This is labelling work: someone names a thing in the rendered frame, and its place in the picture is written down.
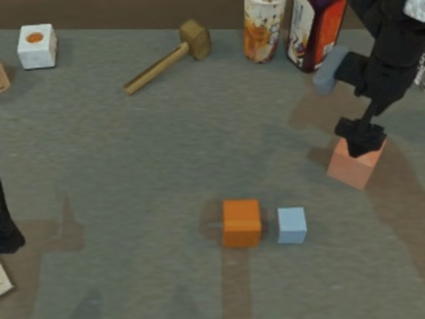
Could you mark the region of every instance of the blue block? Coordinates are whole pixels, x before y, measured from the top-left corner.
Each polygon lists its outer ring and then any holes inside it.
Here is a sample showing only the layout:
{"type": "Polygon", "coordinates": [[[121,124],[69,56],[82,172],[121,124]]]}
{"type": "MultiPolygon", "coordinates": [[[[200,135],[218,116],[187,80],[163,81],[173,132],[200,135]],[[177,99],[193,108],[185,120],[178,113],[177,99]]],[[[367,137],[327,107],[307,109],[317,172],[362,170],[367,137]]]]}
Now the blue block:
{"type": "Polygon", "coordinates": [[[307,235],[304,208],[278,209],[279,244],[302,244],[307,235]]]}

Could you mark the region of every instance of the hammer handle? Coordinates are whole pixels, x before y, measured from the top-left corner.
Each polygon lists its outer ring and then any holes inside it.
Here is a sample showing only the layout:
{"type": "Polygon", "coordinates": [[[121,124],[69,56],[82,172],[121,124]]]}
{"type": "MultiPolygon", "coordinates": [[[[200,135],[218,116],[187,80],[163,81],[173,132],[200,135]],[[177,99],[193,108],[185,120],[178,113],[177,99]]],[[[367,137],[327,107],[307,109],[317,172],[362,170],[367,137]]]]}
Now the hammer handle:
{"type": "Polygon", "coordinates": [[[184,57],[189,51],[189,45],[186,42],[181,43],[177,48],[171,51],[168,55],[157,61],[155,64],[144,70],[137,75],[133,80],[124,85],[124,90],[128,95],[140,90],[147,83],[151,82],[154,78],[159,76],[162,72],[167,70],[174,62],[177,62],[184,57]]]}

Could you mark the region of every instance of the orange cube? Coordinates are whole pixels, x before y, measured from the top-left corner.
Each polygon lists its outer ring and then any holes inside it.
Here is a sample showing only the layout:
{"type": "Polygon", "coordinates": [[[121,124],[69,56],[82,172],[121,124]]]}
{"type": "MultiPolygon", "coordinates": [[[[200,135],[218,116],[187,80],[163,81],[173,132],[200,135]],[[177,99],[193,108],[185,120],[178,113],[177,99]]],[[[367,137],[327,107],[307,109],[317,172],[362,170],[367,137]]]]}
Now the orange cube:
{"type": "Polygon", "coordinates": [[[3,93],[10,87],[11,83],[7,77],[6,71],[3,65],[0,63],[0,93],[3,93]]]}
{"type": "Polygon", "coordinates": [[[257,199],[233,199],[223,202],[223,246],[255,247],[260,243],[260,203],[257,199]]]}
{"type": "Polygon", "coordinates": [[[385,144],[386,140],[379,151],[352,158],[348,152],[347,141],[341,138],[333,151],[331,163],[327,170],[328,176],[338,179],[351,187],[363,190],[372,176],[385,144]]]}

